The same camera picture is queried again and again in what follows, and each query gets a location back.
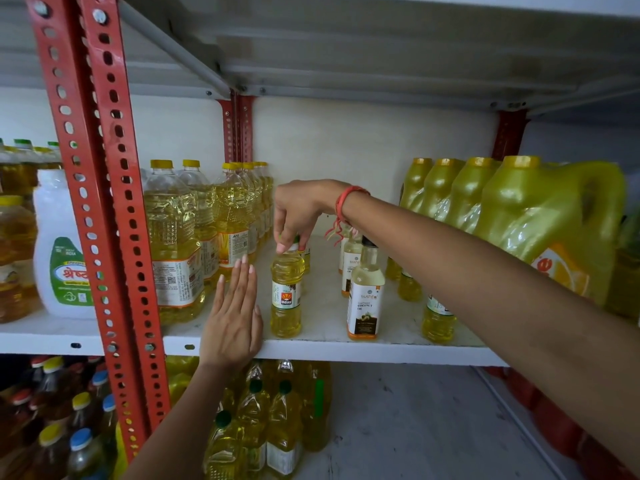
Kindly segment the person's right hand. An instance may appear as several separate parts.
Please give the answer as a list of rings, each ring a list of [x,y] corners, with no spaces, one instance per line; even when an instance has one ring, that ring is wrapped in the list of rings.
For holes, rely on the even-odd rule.
[[[293,244],[298,226],[317,222],[322,214],[334,215],[335,203],[349,184],[339,180],[293,180],[275,190],[274,239],[276,253]]]

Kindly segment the person's left hand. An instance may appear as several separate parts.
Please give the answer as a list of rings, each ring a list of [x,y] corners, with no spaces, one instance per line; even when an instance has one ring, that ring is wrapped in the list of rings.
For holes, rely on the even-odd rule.
[[[249,286],[246,304],[249,316],[242,317],[235,312],[235,266],[229,279],[223,275],[216,285],[226,285],[228,293],[228,326],[225,329],[212,328],[212,309],[204,324],[200,342],[199,369],[236,372],[243,368],[253,357],[249,355],[252,313],[257,305],[257,273],[249,263]]]

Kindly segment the person's left forearm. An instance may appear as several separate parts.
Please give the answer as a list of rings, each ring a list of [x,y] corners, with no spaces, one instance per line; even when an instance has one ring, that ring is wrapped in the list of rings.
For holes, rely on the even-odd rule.
[[[204,453],[218,405],[238,370],[201,363],[120,480],[203,480]]]

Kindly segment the person's right forearm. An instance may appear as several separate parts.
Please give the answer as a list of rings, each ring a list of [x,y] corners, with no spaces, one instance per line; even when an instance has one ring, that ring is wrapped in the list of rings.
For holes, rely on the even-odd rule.
[[[640,328],[480,238],[366,193],[345,197],[340,215],[640,477]]]

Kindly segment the tall yellow-capped oil bottle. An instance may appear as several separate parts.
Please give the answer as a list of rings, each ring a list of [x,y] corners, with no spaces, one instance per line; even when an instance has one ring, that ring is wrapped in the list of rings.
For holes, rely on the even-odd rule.
[[[200,169],[200,161],[184,159],[179,178],[195,193],[196,237],[202,249],[202,270],[206,291],[212,290],[220,275],[218,228],[215,222],[216,199],[212,183]]]
[[[213,186],[216,195],[220,273],[229,279],[236,261],[249,255],[250,219],[248,188],[238,165],[224,162]]]
[[[241,177],[247,189],[247,213],[250,218],[249,231],[249,261],[252,263],[257,257],[260,241],[260,203],[259,187],[253,174],[253,164],[250,162],[241,163]]]
[[[162,326],[188,322],[205,298],[197,195],[174,172],[171,160],[153,159],[143,201],[159,320]]]
[[[273,211],[274,211],[274,179],[269,172],[267,162],[254,161],[255,172],[262,183],[262,201],[264,204],[264,237],[263,242],[267,243],[273,236]]]

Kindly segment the group of yellow oil bottles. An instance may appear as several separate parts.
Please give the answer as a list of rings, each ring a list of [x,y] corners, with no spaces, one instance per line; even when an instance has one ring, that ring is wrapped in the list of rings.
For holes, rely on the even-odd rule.
[[[329,441],[330,362],[253,359],[212,403],[205,480],[290,479]]]

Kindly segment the large yellow oil jug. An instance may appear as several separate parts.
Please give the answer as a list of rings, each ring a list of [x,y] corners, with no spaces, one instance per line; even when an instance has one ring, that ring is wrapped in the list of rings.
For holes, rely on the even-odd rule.
[[[414,158],[405,177],[399,206],[420,213],[424,198],[424,181],[434,163],[429,158]]]
[[[473,157],[467,160],[452,183],[446,204],[435,218],[431,218],[466,233],[473,233],[481,213],[484,186],[499,165],[499,161],[491,158]],[[454,337],[455,325],[456,316],[429,294],[424,307],[422,335],[436,344],[446,344]]]
[[[446,204],[452,183],[458,176],[465,162],[459,159],[438,159],[424,181],[424,198],[420,208],[423,216],[433,217]]]
[[[615,163],[507,156],[484,186],[474,235],[603,306],[625,199]]]

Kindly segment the red perforated steel upright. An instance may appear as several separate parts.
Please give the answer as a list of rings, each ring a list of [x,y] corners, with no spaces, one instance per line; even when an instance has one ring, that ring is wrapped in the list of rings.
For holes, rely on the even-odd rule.
[[[492,150],[492,159],[519,155],[525,128],[529,122],[526,109],[499,111],[499,122]]]
[[[217,99],[221,107],[222,124],[223,124],[223,149],[225,163],[237,161],[237,115],[236,115],[236,98],[232,95],[231,99]]]
[[[81,0],[151,432],[171,409],[118,0]]]
[[[26,0],[92,292],[124,452],[149,433],[80,0]]]
[[[237,144],[239,159],[242,162],[253,161],[253,103],[254,96],[237,97]]]

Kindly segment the scuffed white shelf board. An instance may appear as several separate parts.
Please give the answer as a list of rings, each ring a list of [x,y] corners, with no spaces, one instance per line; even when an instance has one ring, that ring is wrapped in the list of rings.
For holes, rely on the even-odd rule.
[[[498,380],[466,366],[334,362],[330,437],[294,480],[584,480]]]

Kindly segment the white jug with green label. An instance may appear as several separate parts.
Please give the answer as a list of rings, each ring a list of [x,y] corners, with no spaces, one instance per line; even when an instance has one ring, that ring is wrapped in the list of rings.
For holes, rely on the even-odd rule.
[[[38,296],[51,315],[95,321],[66,174],[62,169],[39,169],[37,179],[33,191],[37,227],[33,265]]]

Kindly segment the group of mixed-cap oil bottles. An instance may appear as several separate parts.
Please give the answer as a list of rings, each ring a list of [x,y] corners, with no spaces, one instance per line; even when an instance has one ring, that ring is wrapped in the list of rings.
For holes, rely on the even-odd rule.
[[[66,437],[89,428],[100,436],[100,421],[107,420],[103,437],[108,480],[121,475],[120,432],[114,432],[108,405],[110,382],[105,359],[98,356],[65,358],[53,355],[0,355],[0,480],[34,480],[48,475],[47,459],[35,470],[35,454],[46,448],[60,457],[51,461],[52,478],[65,475]]]

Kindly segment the amber oil bottle yellow cap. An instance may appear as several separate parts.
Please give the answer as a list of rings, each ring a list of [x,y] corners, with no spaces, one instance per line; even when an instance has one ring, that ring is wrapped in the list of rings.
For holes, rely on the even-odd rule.
[[[0,194],[0,324],[20,320],[38,306],[36,236],[36,218],[23,197]]]

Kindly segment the grey metal shelf underside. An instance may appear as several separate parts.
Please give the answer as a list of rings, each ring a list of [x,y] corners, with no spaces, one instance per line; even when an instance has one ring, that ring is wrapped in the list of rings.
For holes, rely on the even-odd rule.
[[[229,99],[221,51],[187,35],[178,0],[118,0],[133,95]],[[0,0],[0,86],[43,89],[26,0]]]
[[[220,94],[640,125],[640,0],[119,0]]]

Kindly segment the green-capped oil bottle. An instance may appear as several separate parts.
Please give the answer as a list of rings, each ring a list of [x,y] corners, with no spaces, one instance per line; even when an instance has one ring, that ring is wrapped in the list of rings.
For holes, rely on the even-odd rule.
[[[20,162],[20,168],[25,180],[25,193],[32,194],[38,184],[37,170],[39,157],[33,144],[28,139],[14,139],[13,147]]]
[[[20,158],[0,138],[0,194],[25,195]]]
[[[34,152],[38,157],[38,169],[62,169],[62,160],[59,143],[56,141],[47,142],[46,146],[34,146]]]

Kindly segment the dark yellow oil container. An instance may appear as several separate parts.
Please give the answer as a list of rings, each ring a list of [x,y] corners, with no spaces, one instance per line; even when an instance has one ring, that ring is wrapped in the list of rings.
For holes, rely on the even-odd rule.
[[[640,328],[640,201],[620,226],[604,308]]]

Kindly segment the red perforated steel rail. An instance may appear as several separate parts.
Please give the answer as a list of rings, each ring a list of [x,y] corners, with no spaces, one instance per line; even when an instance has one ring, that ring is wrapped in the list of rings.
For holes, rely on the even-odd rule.
[[[518,372],[476,368],[558,480],[640,480]]]

